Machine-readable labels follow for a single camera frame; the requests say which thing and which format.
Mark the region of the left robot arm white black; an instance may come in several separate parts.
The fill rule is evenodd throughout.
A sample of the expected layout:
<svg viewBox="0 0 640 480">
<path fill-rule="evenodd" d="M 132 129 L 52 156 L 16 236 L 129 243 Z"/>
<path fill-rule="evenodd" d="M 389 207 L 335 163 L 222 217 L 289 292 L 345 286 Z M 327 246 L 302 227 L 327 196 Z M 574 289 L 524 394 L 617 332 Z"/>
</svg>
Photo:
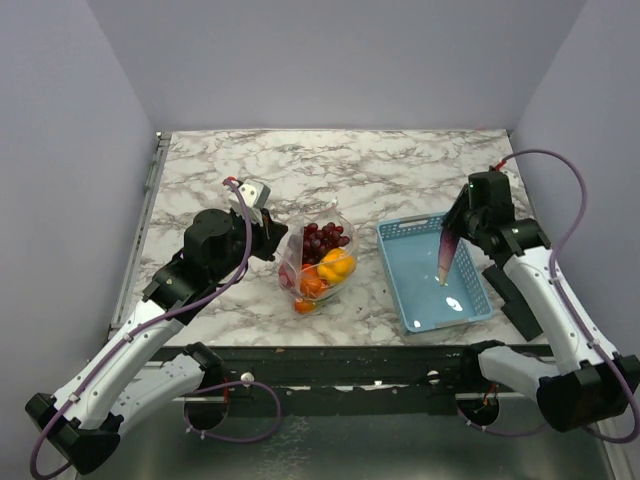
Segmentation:
<svg viewBox="0 0 640 480">
<path fill-rule="evenodd" d="M 238 283 L 251 257 L 272 261 L 288 231 L 265 208 L 252 222 L 236 209 L 199 212 L 183 246 L 159 269 L 118 332 L 66 385 L 37 393 L 25 410 L 69 467 L 86 475 L 115 452 L 125 432 L 177 397 L 226 395 L 239 385 L 200 342 L 151 372 L 143 369 L 209 303 Z"/>
</svg>

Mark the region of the small orange fruit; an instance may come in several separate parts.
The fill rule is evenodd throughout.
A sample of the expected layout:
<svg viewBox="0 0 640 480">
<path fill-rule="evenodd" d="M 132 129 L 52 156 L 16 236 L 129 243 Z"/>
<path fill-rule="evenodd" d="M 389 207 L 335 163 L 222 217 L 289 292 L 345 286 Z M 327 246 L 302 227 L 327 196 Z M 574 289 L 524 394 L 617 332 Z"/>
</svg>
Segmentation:
<svg viewBox="0 0 640 480">
<path fill-rule="evenodd" d="M 327 282 L 322 279 L 315 266 L 304 264 L 300 273 L 299 290 L 303 296 L 317 299 L 328 289 Z"/>
</svg>

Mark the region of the dark red grapes bunch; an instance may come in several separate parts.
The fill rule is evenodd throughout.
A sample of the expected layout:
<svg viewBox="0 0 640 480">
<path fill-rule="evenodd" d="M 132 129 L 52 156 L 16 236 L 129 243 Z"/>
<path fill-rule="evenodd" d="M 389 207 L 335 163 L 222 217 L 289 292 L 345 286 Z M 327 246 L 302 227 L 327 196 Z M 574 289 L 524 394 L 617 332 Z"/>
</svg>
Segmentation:
<svg viewBox="0 0 640 480">
<path fill-rule="evenodd" d="M 334 222 L 322 226 L 308 223 L 303 228 L 303 264 L 318 264 L 330 251 L 351 243 L 345 227 Z"/>
</svg>

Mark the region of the yellow bell pepper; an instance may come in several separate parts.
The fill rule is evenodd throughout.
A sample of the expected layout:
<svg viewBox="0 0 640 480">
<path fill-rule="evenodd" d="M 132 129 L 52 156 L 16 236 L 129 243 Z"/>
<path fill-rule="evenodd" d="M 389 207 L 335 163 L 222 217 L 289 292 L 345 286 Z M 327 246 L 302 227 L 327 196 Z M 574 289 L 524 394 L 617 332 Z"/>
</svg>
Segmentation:
<svg viewBox="0 0 640 480">
<path fill-rule="evenodd" d="M 330 285 L 338 285 L 345 281 L 355 268 L 355 257 L 342 248 L 331 250 L 316 267 L 318 275 Z"/>
</svg>

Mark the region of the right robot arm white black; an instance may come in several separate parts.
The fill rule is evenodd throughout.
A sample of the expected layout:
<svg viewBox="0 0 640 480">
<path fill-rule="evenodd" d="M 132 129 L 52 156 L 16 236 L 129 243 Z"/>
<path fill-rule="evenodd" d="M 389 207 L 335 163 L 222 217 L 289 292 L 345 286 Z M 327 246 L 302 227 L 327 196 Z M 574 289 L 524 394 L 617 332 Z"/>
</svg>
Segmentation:
<svg viewBox="0 0 640 480">
<path fill-rule="evenodd" d="M 547 364 L 498 341 L 473 344 L 459 367 L 467 389 L 507 386 L 533 400 L 559 432 L 639 410 L 638 357 L 620 354 L 564 285 L 537 221 L 516 219 L 507 175 L 495 169 L 470 175 L 441 226 L 439 280 L 447 279 L 459 240 L 479 247 L 524 299 L 555 358 Z"/>
</svg>

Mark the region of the red tomato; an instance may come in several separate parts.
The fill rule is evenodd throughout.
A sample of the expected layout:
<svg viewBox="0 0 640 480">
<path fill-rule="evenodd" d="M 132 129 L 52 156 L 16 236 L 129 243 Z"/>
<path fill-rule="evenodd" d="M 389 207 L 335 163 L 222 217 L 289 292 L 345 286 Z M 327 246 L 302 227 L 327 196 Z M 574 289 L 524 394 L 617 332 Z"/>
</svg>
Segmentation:
<svg viewBox="0 0 640 480">
<path fill-rule="evenodd" d="M 283 290 L 295 291 L 298 286 L 297 273 L 289 264 L 281 264 L 278 270 L 279 284 Z"/>
</svg>

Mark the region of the long purple eggplant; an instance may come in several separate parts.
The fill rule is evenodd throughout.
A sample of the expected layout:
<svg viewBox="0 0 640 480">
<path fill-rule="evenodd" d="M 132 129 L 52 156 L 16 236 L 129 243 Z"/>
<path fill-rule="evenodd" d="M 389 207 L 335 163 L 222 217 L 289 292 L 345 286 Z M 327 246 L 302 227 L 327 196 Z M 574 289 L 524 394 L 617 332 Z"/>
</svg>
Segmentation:
<svg viewBox="0 0 640 480">
<path fill-rule="evenodd" d="M 446 284 L 459 242 L 459 235 L 450 229 L 442 229 L 438 251 L 438 279 L 441 286 Z"/>
</svg>

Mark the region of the clear zip top bag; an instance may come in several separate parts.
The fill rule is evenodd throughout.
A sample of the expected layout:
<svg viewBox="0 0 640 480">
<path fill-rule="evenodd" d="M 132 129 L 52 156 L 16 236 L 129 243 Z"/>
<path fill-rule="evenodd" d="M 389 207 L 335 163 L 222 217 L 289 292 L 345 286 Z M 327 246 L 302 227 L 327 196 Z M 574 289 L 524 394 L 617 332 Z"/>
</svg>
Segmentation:
<svg viewBox="0 0 640 480">
<path fill-rule="evenodd" d="M 337 201 L 293 217 L 277 250 L 277 276 L 294 311 L 311 314 L 336 299 L 356 271 L 358 253 L 356 228 Z"/>
</svg>

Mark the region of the green orange mango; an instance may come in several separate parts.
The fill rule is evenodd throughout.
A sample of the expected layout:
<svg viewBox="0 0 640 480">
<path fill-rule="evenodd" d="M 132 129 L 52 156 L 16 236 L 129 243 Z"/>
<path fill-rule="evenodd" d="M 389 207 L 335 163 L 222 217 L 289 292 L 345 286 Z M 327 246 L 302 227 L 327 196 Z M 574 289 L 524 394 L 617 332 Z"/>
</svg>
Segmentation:
<svg viewBox="0 0 640 480">
<path fill-rule="evenodd" d="M 307 315 L 321 308 L 330 298 L 331 296 L 322 296 L 320 298 L 296 296 L 293 301 L 293 308 L 296 313 Z"/>
</svg>

